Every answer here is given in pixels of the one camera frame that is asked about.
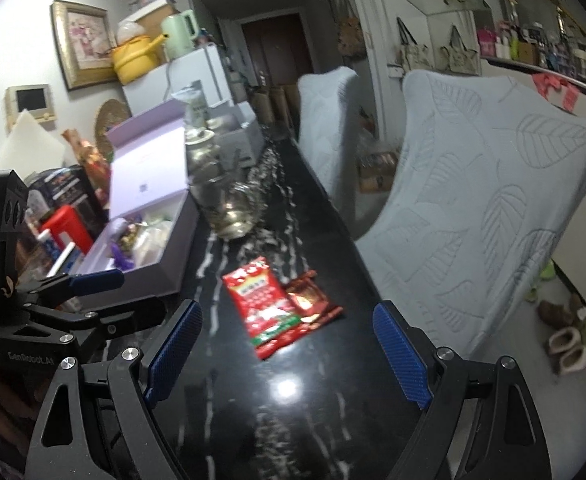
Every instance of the purple box lid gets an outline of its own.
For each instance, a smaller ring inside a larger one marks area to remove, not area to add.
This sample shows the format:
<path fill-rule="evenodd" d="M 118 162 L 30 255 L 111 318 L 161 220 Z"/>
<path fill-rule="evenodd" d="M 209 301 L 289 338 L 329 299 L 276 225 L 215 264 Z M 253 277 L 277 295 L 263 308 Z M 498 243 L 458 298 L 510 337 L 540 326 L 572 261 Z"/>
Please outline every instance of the purple box lid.
<path fill-rule="evenodd" d="M 183 104 L 166 101 L 108 132 L 113 144 L 110 218 L 188 189 Z"/>

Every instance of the glass mug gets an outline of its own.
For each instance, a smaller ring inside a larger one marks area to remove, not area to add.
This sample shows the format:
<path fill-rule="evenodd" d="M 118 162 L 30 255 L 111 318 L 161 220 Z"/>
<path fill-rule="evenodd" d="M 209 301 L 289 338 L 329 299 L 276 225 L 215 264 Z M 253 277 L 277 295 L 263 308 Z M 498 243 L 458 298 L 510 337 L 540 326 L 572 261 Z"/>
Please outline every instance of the glass mug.
<path fill-rule="evenodd" d="M 190 192 L 217 236 L 234 240 L 248 234 L 258 222 L 259 208 L 251 186 L 237 182 L 233 173 L 218 174 L 207 164 L 189 177 Z"/>

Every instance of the yellow watering can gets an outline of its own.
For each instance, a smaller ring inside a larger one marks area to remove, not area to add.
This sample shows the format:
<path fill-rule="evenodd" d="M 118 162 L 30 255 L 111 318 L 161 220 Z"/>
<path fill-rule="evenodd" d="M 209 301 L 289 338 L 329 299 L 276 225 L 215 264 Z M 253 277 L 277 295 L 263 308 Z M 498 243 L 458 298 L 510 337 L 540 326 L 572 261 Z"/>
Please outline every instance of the yellow watering can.
<path fill-rule="evenodd" d="M 127 85 L 159 67 L 160 60 L 155 48 L 167 38 L 166 34 L 162 34 L 151 41 L 150 36 L 137 36 L 111 51 L 114 69 L 122 85 Z"/>

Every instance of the quilted chair cover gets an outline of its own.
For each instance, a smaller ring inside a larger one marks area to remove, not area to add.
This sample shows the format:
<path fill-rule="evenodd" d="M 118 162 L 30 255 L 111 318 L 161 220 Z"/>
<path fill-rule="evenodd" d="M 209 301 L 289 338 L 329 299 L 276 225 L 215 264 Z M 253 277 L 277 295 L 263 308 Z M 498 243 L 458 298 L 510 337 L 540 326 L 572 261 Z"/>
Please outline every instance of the quilted chair cover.
<path fill-rule="evenodd" d="M 524 298 L 586 193 L 586 120 L 508 77 L 410 72 L 405 149 L 358 248 L 384 299 L 468 357 Z"/>
<path fill-rule="evenodd" d="M 345 224 L 355 221 L 358 75 L 340 67 L 302 76 L 299 148 Z"/>

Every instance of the picture frame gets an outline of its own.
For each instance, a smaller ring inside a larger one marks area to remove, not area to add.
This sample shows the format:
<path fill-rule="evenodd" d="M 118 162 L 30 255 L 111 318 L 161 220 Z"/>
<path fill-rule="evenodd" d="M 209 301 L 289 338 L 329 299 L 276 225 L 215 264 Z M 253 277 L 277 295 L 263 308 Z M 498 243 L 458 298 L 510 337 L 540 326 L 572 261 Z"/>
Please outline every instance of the picture frame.
<path fill-rule="evenodd" d="M 66 88 L 75 90 L 118 80 L 110 58 L 116 46 L 104 9 L 54 0 L 51 19 Z"/>

